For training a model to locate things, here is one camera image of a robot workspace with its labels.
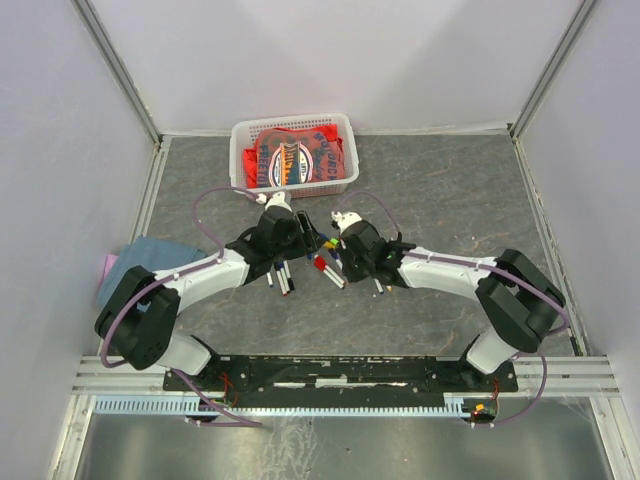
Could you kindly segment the white marker red eraser cap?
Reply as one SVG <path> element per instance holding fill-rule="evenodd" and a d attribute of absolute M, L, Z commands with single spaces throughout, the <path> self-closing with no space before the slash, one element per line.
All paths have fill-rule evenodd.
<path fill-rule="evenodd" d="M 330 255 L 330 256 L 331 256 L 331 258 L 333 260 L 333 263 L 337 267 L 337 271 L 338 272 L 342 272 L 343 264 L 342 264 L 339 256 L 337 254 L 336 255 Z"/>

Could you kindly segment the white marker blue eraser cap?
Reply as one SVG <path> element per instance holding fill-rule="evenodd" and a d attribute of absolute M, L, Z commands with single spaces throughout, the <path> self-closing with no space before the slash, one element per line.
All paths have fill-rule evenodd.
<path fill-rule="evenodd" d="M 378 291 L 378 294 L 379 295 L 383 295 L 384 294 L 384 288 L 383 288 L 381 282 L 378 279 L 375 279 L 375 278 L 373 280 L 374 280 L 374 284 L 376 286 L 376 289 Z"/>

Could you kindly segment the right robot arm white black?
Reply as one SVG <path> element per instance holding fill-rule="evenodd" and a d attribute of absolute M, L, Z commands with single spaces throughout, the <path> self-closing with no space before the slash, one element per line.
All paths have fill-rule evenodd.
<path fill-rule="evenodd" d="M 431 289 L 474 300 L 489 320 L 457 367 L 459 382 L 478 391 L 520 353 L 534 354 L 543 340 L 568 327 L 560 290 L 518 250 L 497 257 L 441 254 L 384 239 L 355 212 L 334 212 L 342 271 L 351 283 L 372 278 L 384 286 Z"/>

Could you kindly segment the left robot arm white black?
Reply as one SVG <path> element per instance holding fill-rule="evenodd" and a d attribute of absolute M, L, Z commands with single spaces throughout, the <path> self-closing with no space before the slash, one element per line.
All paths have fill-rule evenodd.
<path fill-rule="evenodd" d="M 314 254 L 322 245 L 305 211 L 276 206 L 214 255 L 156 272 L 130 268 L 96 320 L 102 365 L 128 364 L 138 371 L 159 365 L 181 371 L 199 390 L 212 389 L 221 375 L 216 353 L 176 331 L 179 314 L 211 295 L 258 280 L 284 261 Z"/>

